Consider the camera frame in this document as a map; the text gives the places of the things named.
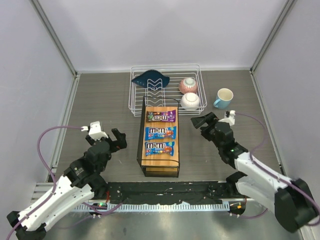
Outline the purple candy bag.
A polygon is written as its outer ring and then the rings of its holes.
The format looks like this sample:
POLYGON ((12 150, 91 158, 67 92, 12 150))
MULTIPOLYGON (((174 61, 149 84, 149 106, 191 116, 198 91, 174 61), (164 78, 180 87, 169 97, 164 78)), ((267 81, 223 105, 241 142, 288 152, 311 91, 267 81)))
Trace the purple candy bag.
POLYGON ((147 111, 146 122, 164 122, 175 123, 176 122, 176 110, 171 111, 147 111))

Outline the blue candy bag long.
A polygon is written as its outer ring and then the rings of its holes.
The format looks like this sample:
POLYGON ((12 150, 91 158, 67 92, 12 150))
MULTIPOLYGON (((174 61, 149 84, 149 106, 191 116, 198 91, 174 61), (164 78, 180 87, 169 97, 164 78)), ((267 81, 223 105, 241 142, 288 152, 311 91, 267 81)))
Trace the blue candy bag long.
POLYGON ((175 139, 177 135, 177 127, 146 127, 145 137, 146 141, 149 140, 162 140, 162 139, 175 139))

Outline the blue candy bag short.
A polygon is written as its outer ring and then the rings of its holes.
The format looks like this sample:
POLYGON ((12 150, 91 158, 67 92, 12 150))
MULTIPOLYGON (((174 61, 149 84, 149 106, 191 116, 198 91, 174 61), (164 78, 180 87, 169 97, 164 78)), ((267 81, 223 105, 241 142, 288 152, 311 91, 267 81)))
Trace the blue candy bag short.
POLYGON ((174 155, 174 141, 169 142, 145 142, 145 155, 169 154, 174 155))

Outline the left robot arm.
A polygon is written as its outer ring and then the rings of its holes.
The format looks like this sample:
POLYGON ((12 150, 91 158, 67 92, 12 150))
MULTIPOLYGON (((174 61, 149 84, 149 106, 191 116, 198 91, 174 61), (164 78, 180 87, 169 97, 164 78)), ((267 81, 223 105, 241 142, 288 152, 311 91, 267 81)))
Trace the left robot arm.
POLYGON ((126 134, 113 128, 111 131, 116 139, 112 140, 99 121, 89 126, 77 126, 76 130, 87 132, 85 139, 90 147, 69 165, 59 179, 44 163, 53 186, 29 207, 7 215, 12 227, 7 239, 15 234, 19 240, 42 240, 76 206, 92 199, 101 199, 107 193, 109 186, 101 172, 106 169, 113 153, 127 147, 126 134))

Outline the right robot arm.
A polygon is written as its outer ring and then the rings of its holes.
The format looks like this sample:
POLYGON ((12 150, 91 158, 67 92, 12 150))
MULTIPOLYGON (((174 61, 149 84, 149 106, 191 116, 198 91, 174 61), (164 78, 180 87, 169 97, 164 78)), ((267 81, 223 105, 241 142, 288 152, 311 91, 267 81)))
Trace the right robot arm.
POLYGON ((226 111, 222 119, 210 112, 191 118, 191 122, 206 140, 214 143, 221 160, 237 171, 229 177, 237 192, 272 212, 290 233, 303 226, 319 225, 313 220, 320 218, 320 207, 308 184, 274 171, 236 142, 232 130, 235 117, 233 110, 226 111))

